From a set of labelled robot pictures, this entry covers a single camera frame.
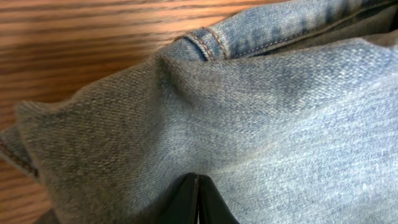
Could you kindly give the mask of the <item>medium blue denim jeans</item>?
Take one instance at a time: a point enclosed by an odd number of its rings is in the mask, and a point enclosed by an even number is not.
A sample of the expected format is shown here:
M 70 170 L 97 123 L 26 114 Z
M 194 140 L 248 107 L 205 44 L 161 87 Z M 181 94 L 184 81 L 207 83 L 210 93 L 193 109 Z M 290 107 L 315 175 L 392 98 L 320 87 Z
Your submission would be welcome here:
M 16 117 L 40 223 L 157 223 L 189 173 L 239 223 L 396 223 L 397 2 L 248 9 Z

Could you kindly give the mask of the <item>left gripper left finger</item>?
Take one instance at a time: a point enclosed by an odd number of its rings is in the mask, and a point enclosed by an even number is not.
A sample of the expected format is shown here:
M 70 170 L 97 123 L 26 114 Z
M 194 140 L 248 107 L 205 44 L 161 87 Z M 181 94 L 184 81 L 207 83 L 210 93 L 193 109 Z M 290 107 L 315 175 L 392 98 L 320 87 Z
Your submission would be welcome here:
M 198 175 L 187 174 L 157 217 L 160 224 L 197 224 Z

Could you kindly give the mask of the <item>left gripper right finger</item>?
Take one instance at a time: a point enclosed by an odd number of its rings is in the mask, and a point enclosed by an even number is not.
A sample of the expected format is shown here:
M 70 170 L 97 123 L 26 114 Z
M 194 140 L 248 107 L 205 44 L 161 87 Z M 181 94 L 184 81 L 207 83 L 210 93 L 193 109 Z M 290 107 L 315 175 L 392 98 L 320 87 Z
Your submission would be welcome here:
M 199 176 L 198 219 L 200 224 L 239 224 L 207 175 Z

